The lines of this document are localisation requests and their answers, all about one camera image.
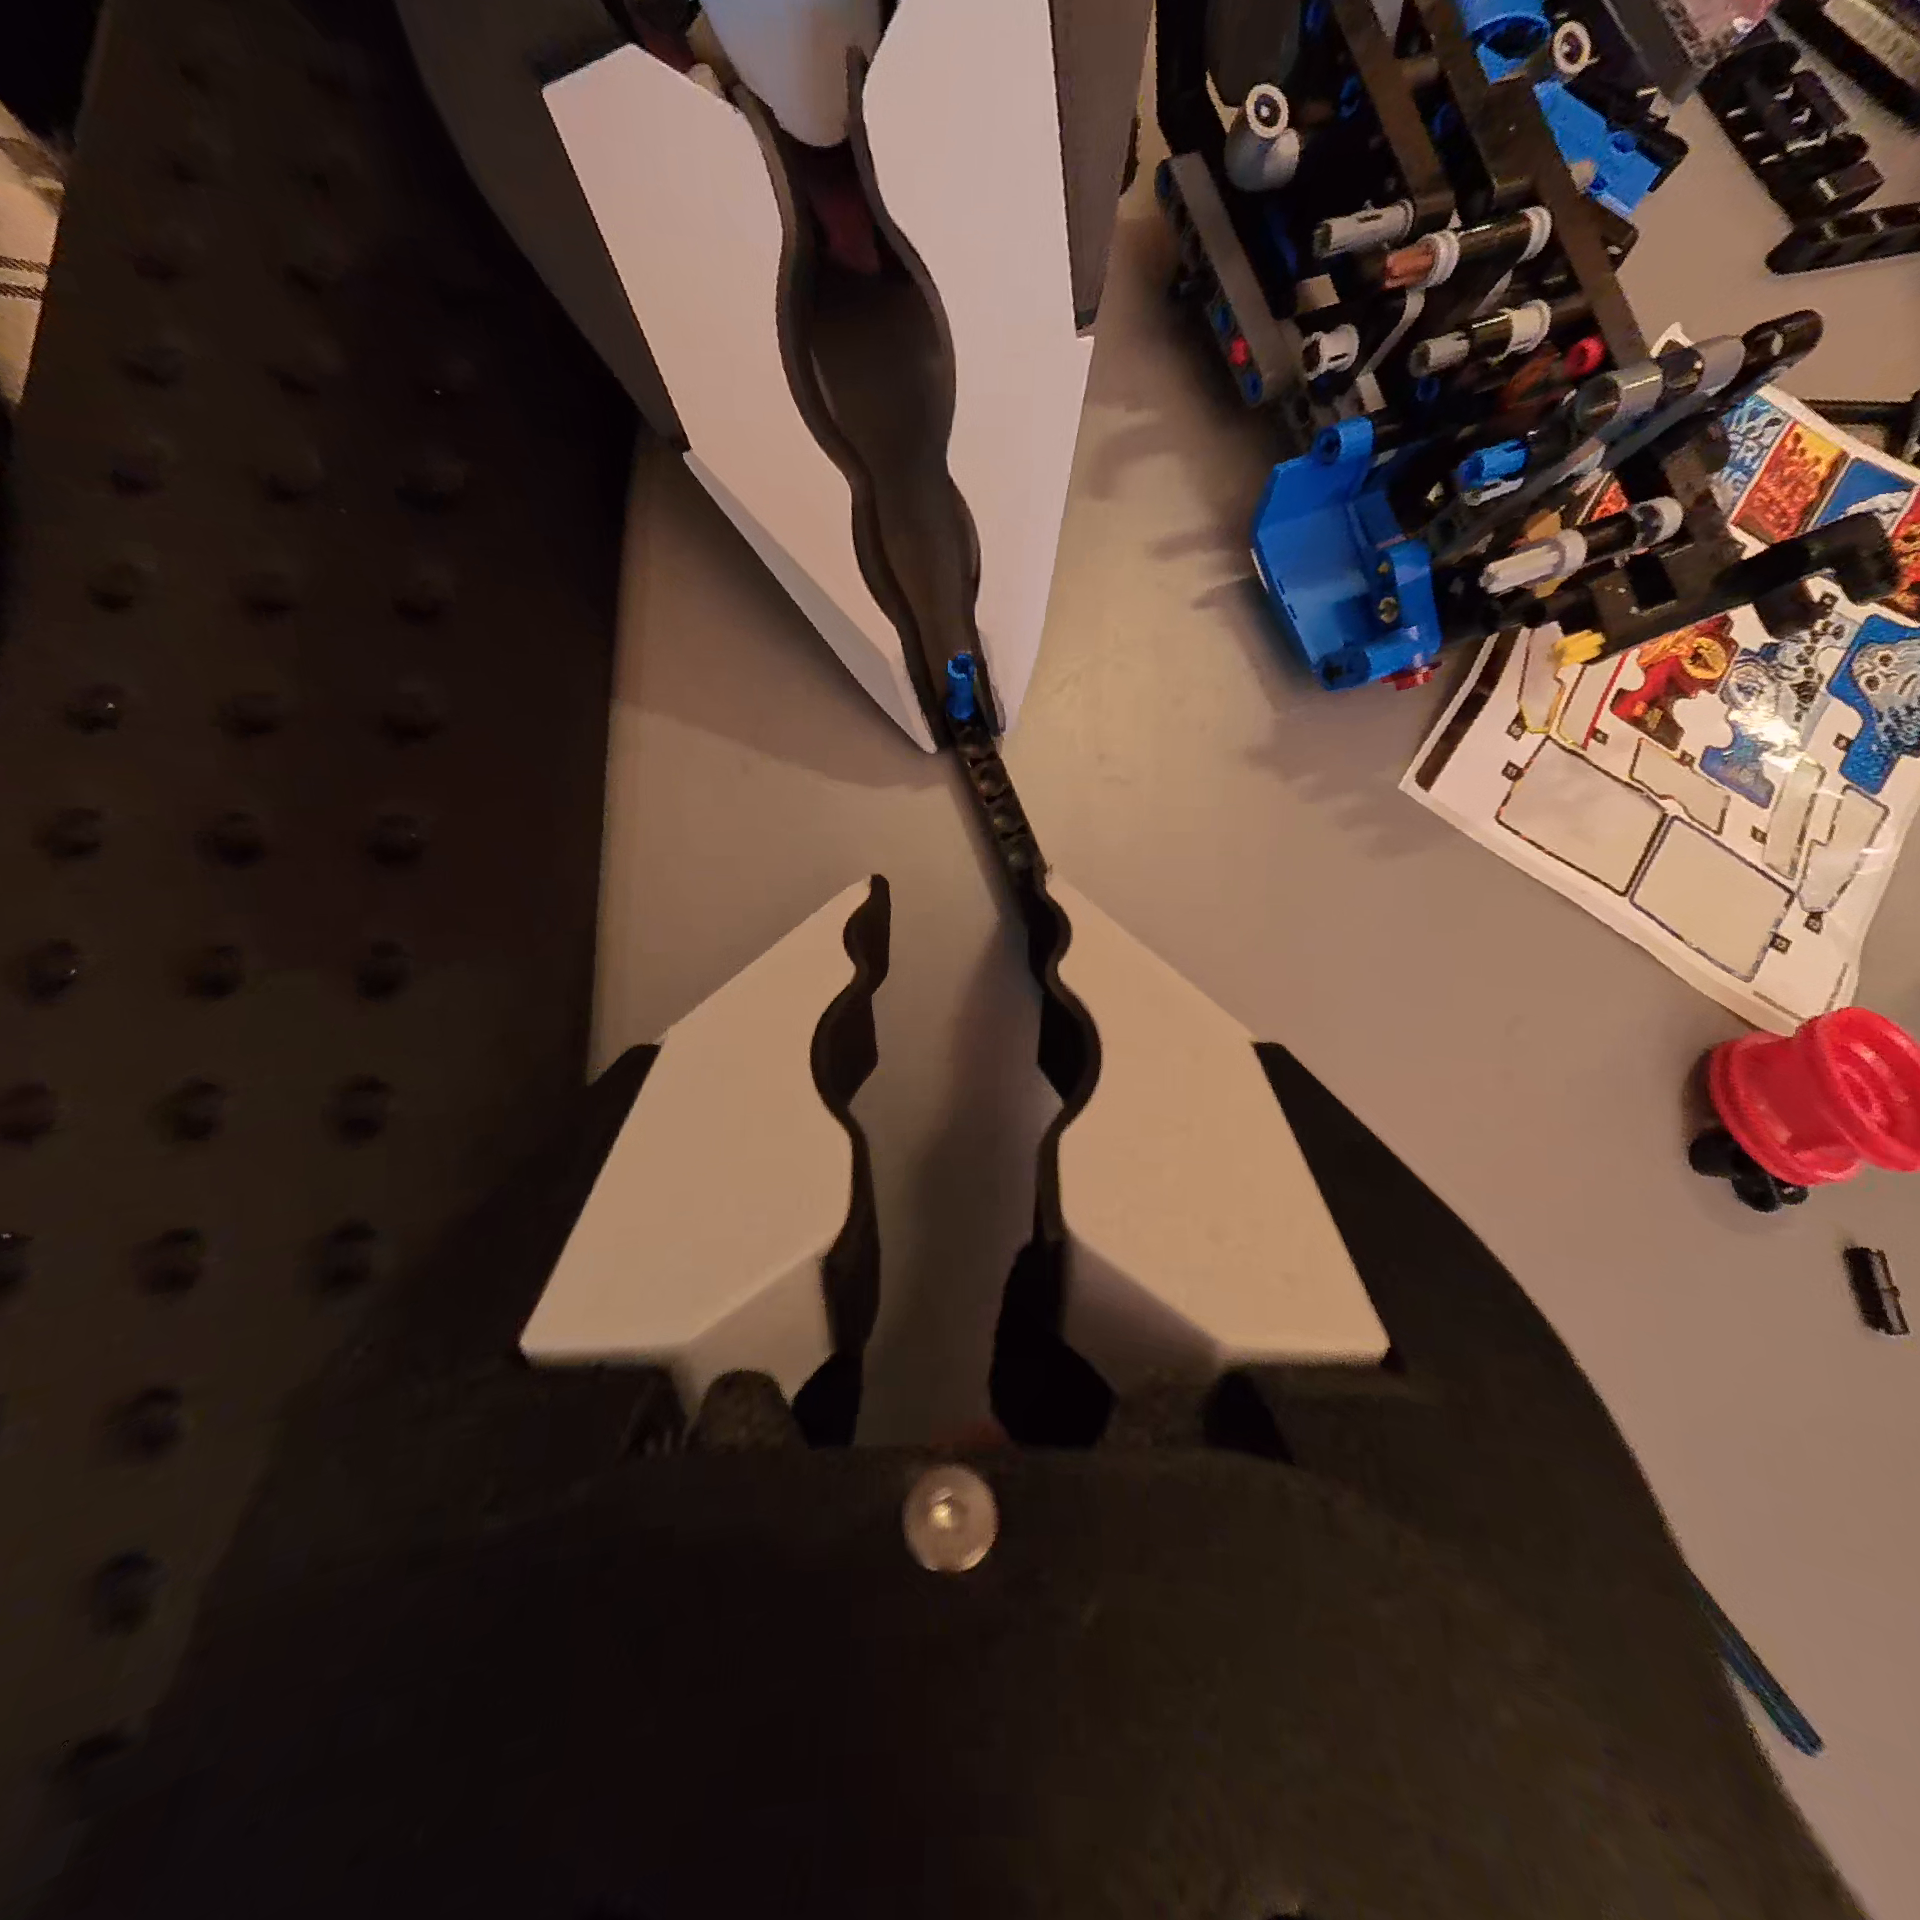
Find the black angled connector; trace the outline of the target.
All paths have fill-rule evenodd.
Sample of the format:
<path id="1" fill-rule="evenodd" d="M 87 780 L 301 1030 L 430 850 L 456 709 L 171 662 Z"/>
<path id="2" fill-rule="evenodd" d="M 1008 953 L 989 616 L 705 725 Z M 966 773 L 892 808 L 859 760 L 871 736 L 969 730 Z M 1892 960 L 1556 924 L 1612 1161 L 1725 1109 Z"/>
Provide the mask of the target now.
<path id="1" fill-rule="evenodd" d="M 1766 1170 L 1724 1128 L 1695 1134 L 1686 1148 L 1686 1164 L 1695 1176 L 1727 1184 L 1734 1201 L 1757 1214 L 1781 1214 L 1808 1201 L 1803 1184 Z"/>

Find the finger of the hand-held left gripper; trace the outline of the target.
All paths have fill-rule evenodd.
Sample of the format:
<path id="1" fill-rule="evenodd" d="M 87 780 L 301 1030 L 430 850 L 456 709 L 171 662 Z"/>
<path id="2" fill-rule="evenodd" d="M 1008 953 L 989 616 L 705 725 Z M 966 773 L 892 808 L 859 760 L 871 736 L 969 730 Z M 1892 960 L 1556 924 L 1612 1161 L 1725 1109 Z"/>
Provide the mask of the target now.
<path id="1" fill-rule="evenodd" d="M 545 83 L 544 105 L 655 362 L 686 468 L 851 680 L 936 753 L 873 481 L 805 355 L 808 241 L 765 113 L 633 43 Z"/>
<path id="2" fill-rule="evenodd" d="M 945 465 L 1001 720 L 1032 682 L 1093 341 L 1075 322 L 1044 2 L 901 2 L 862 90 L 879 198 L 950 336 Z"/>

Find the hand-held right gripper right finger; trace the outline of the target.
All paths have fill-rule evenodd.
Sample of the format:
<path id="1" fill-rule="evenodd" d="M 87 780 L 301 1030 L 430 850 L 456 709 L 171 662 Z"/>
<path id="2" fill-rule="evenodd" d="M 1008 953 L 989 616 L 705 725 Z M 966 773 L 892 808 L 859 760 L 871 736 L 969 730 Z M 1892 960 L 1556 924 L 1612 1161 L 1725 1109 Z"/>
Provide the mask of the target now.
<path id="1" fill-rule="evenodd" d="M 1067 880 L 1039 901 L 1032 1316 L 1095 1371 L 1374 1366 L 1388 1331 L 1253 1030 Z"/>

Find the long black holed beam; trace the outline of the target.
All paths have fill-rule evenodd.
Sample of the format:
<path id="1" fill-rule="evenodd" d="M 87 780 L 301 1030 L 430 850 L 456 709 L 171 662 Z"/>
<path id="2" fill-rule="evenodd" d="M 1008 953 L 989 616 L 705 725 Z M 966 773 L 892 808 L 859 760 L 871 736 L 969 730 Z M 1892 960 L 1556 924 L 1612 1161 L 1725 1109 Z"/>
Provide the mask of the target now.
<path id="1" fill-rule="evenodd" d="M 1024 916 L 1046 891 L 1046 860 L 1001 754 L 1001 739 L 981 710 L 944 710 L 944 745 L 958 760 L 992 862 L 1014 910 Z"/>

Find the person's plaid shirt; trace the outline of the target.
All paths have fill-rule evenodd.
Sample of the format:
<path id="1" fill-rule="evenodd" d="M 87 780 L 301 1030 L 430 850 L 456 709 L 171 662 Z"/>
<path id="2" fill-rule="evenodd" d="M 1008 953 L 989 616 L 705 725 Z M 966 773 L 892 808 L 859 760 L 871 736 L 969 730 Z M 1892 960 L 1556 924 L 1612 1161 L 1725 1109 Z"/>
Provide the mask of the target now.
<path id="1" fill-rule="evenodd" d="M 32 369 L 63 211 L 63 157 L 3 107 L 3 404 L 11 413 Z"/>

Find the thin dark axle rod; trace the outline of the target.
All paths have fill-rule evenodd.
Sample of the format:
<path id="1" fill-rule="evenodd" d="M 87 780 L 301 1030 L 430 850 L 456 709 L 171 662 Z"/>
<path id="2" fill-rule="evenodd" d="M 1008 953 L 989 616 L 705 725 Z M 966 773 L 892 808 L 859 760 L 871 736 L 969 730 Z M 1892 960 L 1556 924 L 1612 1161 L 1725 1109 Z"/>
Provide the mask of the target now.
<path id="1" fill-rule="evenodd" d="M 1805 1758 L 1820 1758 L 1827 1752 L 1827 1744 L 1813 1725 L 1813 1718 L 1800 1713 L 1736 1624 L 1720 1609 L 1717 1597 L 1695 1580 L 1695 1576 L 1688 1577 L 1688 1585 L 1711 1633 L 1717 1658 L 1733 1678 L 1734 1688 L 1756 1709 L 1759 1709 L 1763 1718 L 1781 1740 L 1788 1742 L 1791 1752 Z"/>

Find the printed sticker sheet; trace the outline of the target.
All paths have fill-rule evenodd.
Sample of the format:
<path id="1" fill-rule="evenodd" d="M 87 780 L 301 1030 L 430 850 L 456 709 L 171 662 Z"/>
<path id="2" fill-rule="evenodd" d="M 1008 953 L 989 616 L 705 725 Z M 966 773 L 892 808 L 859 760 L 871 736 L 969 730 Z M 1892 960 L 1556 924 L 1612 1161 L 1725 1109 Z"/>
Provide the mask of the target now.
<path id="1" fill-rule="evenodd" d="M 1916 468 L 1776 386 L 1742 401 L 1715 477 L 1747 555 L 1867 514 L 1900 582 L 1808 582 L 1577 662 L 1555 630 L 1487 641 L 1400 792 L 1607 922 L 1736 1017 L 1788 1033 L 1847 1005 L 1916 833 Z"/>

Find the grey desk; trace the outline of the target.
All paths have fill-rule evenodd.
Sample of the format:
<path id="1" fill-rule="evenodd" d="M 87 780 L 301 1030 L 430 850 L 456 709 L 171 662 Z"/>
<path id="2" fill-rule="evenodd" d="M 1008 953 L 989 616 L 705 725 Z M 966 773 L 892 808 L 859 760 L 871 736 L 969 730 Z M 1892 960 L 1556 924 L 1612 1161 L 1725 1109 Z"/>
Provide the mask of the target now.
<path id="1" fill-rule="evenodd" d="M 1243 523 L 1269 421 L 1166 296 L 1142 68 L 1038 672 L 1011 741 L 1046 860 L 1284 1045 L 1523 1282 L 1686 1562 L 1824 1738 L 1756 1731 L 1872 1915 L 1916 1915 L 1916 1179 L 1753 1216 L 1686 1169 L 1688 1069 L 1736 1024 L 1398 792 L 1459 662 L 1337 697 L 1271 637 Z M 1017 930 L 952 769 L 904 744 L 659 443 L 622 563 L 590 1062 L 655 1041 L 853 880 L 893 891 L 862 1436 L 984 1416 L 1054 1104 Z"/>

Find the red wheel hub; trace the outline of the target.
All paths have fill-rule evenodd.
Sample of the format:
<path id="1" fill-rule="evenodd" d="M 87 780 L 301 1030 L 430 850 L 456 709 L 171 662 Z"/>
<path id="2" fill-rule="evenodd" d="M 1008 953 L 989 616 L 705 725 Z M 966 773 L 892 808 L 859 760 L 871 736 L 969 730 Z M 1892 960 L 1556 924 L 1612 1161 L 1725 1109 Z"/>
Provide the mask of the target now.
<path id="1" fill-rule="evenodd" d="M 1917 1043 L 1884 1014 L 1845 1005 L 1720 1043 L 1705 1086 L 1724 1131 L 1784 1184 L 1917 1170 Z"/>

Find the black perforated board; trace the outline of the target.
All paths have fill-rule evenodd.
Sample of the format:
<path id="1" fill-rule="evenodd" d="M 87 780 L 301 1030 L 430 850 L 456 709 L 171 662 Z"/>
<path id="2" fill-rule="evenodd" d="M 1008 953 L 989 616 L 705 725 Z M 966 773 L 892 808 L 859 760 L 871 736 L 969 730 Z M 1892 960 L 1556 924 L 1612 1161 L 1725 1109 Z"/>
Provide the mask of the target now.
<path id="1" fill-rule="evenodd" d="M 395 4 L 102 4 L 5 505 L 5 1915 L 585 1077 L 635 424 Z"/>

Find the partly built toy truck chassis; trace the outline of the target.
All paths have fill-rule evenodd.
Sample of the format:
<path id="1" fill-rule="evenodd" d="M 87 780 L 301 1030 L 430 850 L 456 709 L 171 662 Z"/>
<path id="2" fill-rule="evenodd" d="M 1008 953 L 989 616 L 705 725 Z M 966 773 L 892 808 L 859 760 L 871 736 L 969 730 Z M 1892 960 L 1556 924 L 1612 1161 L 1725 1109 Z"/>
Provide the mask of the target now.
<path id="1" fill-rule="evenodd" d="M 1617 270 L 1686 155 L 1668 107 L 1768 8 L 1156 4 L 1156 198 L 1241 401 L 1293 457 L 1253 565 L 1324 689 L 1556 627 L 1617 657 L 1753 608 L 1816 621 L 1913 568 L 1891 508 L 1736 542 L 1734 413 L 1815 310 L 1654 346 Z"/>

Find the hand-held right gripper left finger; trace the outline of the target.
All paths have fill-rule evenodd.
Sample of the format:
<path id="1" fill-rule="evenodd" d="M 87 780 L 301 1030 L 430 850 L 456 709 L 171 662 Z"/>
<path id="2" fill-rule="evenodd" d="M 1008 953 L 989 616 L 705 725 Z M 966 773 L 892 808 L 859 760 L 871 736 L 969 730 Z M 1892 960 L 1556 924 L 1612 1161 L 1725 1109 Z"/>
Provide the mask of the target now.
<path id="1" fill-rule="evenodd" d="M 879 1304 L 853 1097 L 878 1062 L 881 876 L 831 896 L 655 1045 L 519 1348 L 533 1362 L 827 1362 Z"/>

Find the short black toy beam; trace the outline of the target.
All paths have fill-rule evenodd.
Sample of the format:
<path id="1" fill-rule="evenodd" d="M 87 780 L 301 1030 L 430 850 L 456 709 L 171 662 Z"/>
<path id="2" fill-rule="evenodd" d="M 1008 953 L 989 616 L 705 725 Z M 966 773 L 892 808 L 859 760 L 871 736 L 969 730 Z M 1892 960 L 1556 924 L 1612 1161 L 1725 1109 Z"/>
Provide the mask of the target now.
<path id="1" fill-rule="evenodd" d="M 1791 224 L 1765 265 L 1774 277 L 1796 277 L 1917 256 L 1917 219 L 1916 202 L 1830 211 Z"/>

